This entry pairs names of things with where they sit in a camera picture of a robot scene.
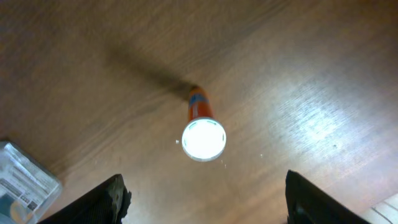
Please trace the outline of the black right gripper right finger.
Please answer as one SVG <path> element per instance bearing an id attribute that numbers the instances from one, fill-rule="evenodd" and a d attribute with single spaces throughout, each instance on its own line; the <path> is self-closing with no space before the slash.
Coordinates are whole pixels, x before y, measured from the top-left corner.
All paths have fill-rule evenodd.
<path id="1" fill-rule="evenodd" d="M 285 178 L 285 197 L 288 224 L 369 224 L 292 170 Z"/>

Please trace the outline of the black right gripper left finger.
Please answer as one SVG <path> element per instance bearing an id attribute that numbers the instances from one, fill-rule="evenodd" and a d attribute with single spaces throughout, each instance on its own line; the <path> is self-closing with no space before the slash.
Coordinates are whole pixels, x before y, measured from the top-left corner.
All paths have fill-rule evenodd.
<path id="1" fill-rule="evenodd" d="M 40 224 L 121 224 L 131 204 L 121 174 L 115 174 Z"/>

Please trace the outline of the orange tablet tube white cap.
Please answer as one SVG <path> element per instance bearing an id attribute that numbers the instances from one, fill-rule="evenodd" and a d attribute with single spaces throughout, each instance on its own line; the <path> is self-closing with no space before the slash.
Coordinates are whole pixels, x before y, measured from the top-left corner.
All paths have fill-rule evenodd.
<path id="1" fill-rule="evenodd" d="M 226 131 L 214 118 L 206 91 L 197 85 L 189 92 L 188 123 L 181 143 L 186 155 L 198 162 L 215 160 L 226 146 Z"/>

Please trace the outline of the clear plastic container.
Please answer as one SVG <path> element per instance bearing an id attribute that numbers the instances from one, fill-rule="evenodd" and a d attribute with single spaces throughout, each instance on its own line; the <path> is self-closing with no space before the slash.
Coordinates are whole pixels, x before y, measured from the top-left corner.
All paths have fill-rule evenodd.
<path id="1" fill-rule="evenodd" d="M 17 145 L 1 142 L 1 224 L 37 223 L 62 189 L 52 173 Z"/>

